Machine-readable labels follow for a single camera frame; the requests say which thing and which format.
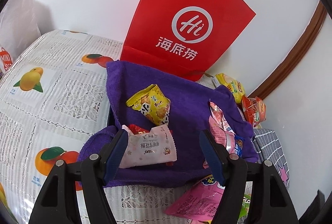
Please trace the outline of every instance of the wooden trim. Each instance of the wooden trim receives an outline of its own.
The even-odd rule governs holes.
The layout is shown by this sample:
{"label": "wooden trim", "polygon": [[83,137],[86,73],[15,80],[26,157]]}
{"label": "wooden trim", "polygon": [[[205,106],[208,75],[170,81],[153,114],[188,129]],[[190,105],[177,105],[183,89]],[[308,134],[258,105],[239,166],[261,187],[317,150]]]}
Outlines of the wooden trim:
{"label": "wooden trim", "polygon": [[288,53],[285,60],[255,91],[249,95],[249,97],[258,96],[259,98],[264,99],[286,79],[310,49],[325,21],[326,15],[327,10],[323,3],[319,1],[310,23],[298,42],[296,42],[295,46]]}

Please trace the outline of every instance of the red snack package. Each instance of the red snack package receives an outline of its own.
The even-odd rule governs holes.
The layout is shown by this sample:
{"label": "red snack package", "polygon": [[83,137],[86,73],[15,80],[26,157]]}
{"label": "red snack package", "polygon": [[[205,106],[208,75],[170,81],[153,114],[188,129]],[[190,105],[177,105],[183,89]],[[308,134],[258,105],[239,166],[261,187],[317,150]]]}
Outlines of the red snack package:
{"label": "red snack package", "polygon": [[135,124],[130,124],[130,125],[129,125],[129,129],[132,131],[132,133],[133,133],[134,135],[150,132],[150,131],[148,131],[148,130],[146,130],[146,129],[143,129],[143,128],[141,128],[141,127],[135,125]]}
{"label": "red snack package", "polygon": [[246,120],[256,127],[260,122],[266,120],[266,106],[259,97],[242,97],[242,109]]}

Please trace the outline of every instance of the snack package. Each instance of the snack package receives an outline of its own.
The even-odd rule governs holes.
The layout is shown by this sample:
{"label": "snack package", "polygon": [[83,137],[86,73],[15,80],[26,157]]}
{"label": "snack package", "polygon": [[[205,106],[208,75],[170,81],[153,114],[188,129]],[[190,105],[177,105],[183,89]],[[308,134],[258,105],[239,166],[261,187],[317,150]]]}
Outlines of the snack package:
{"label": "snack package", "polygon": [[240,136],[237,136],[236,134],[234,136],[234,139],[235,139],[234,153],[237,154],[239,157],[242,157],[244,139],[242,139]]}
{"label": "snack package", "polygon": [[209,118],[210,131],[215,141],[225,146],[226,150],[232,154],[235,150],[234,132],[224,131],[219,127],[218,123],[210,116]]}
{"label": "snack package", "polygon": [[174,140],[166,125],[154,127],[148,133],[136,135],[127,126],[123,125],[122,128],[128,132],[128,146],[120,168],[176,161]]}
{"label": "snack package", "polygon": [[129,125],[129,129],[131,130],[131,132],[136,135],[136,134],[142,134],[142,133],[148,133],[149,131],[146,129],[143,129],[135,124],[130,124]]}
{"label": "snack package", "polygon": [[[210,101],[211,116],[209,117],[210,132],[215,138],[215,141],[225,146],[226,150],[232,154],[241,154],[241,149],[235,142],[235,133],[225,119],[223,111],[213,102]],[[203,168],[207,169],[208,163],[204,161]]]}
{"label": "snack package", "polygon": [[[217,211],[224,189],[225,187],[210,175],[184,193],[165,210],[165,214],[210,222]],[[239,218],[244,216],[243,213],[246,211],[243,203],[242,207]]]}
{"label": "snack package", "polygon": [[233,94],[235,102],[237,104],[241,103],[242,97],[245,95],[243,86],[237,80],[228,77],[224,73],[217,74],[212,79],[213,84],[217,88],[220,85],[226,86]]}
{"label": "snack package", "polygon": [[246,120],[253,127],[266,120],[266,106],[259,97],[247,98],[243,96],[242,108]]}
{"label": "snack package", "polygon": [[140,111],[156,126],[168,125],[171,101],[164,96],[156,84],[137,92],[127,100],[126,105]]}
{"label": "snack package", "polygon": [[246,121],[246,118],[245,118],[245,116],[244,116],[244,113],[243,113],[242,109],[239,108],[239,106],[240,106],[240,105],[238,105],[237,109],[238,109],[239,113],[241,114],[242,120],[243,120],[243,121]]}
{"label": "snack package", "polygon": [[251,200],[251,195],[245,194],[244,197],[243,197],[242,209],[240,211],[239,218],[248,215],[249,207],[250,207],[250,200]]}

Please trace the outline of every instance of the lace tablecloth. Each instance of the lace tablecloth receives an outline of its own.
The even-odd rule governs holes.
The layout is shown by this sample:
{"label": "lace tablecloth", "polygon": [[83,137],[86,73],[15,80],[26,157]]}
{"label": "lace tablecloth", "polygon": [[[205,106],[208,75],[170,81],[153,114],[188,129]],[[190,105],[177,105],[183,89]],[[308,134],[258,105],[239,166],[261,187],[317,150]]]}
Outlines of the lace tablecloth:
{"label": "lace tablecloth", "polygon": [[[1,79],[0,189],[19,223],[29,222],[50,170],[41,153],[58,147],[77,157],[89,137],[107,124],[106,69],[82,58],[94,54],[92,58],[103,55],[117,60],[121,50],[118,41],[55,30],[37,39]],[[36,80],[33,89],[23,91],[18,84],[31,71],[40,74],[39,83]],[[210,81],[200,83],[209,86]],[[105,193],[118,223],[186,224],[191,220],[163,211],[189,187],[132,185],[107,188]],[[82,190],[77,198],[82,223],[88,224]]]}

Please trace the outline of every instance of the orange illustration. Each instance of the orange illustration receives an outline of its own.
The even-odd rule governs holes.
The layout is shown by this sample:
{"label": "orange illustration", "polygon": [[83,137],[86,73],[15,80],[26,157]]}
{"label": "orange illustration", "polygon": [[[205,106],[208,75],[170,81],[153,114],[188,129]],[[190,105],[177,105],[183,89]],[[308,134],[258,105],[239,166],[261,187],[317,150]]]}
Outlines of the orange illustration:
{"label": "orange illustration", "polygon": [[[77,161],[79,153],[76,151],[64,151],[61,147],[55,146],[45,148],[38,152],[34,159],[34,165],[41,174],[48,176],[55,162],[62,159],[67,164]],[[82,190],[82,187],[76,182],[76,190]]]}
{"label": "orange illustration", "polygon": [[102,56],[101,54],[86,54],[82,57],[82,62],[87,64],[98,64],[106,68],[107,62],[112,62],[113,59],[108,56]]}

